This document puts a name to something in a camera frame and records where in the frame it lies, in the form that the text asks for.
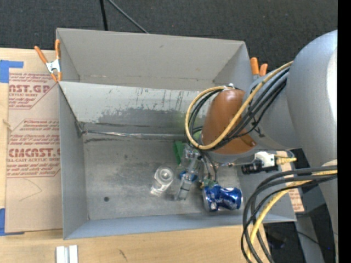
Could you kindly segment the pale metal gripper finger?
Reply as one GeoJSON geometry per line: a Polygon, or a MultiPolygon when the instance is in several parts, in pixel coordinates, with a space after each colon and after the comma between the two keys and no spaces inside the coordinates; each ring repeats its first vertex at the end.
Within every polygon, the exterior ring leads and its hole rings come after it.
{"type": "Polygon", "coordinates": [[[192,186],[192,182],[191,180],[188,179],[184,179],[182,180],[182,200],[185,200],[188,196],[188,193],[191,189],[192,186]]]}
{"type": "Polygon", "coordinates": [[[176,201],[182,201],[185,200],[185,189],[184,189],[184,181],[182,180],[179,185],[179,190],[175,194],[174,199],[176,201]]]}

